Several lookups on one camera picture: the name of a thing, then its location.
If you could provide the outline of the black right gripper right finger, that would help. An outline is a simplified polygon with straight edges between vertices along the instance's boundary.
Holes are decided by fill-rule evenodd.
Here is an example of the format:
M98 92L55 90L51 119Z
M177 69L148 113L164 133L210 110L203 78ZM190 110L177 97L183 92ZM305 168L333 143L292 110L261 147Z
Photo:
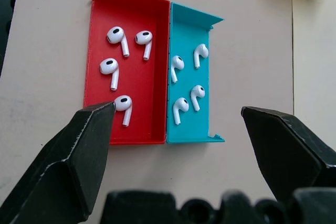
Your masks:
M270 109L241 110L258 167L275 198L298 188L335 187L335 151L297 117Z

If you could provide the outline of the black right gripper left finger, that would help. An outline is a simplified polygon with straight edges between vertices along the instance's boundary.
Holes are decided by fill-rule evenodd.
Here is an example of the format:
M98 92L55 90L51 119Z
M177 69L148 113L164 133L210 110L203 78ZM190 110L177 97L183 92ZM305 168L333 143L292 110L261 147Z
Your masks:
M106 168L114 102L77 111L38 153L1 205L1 223L80 223Z

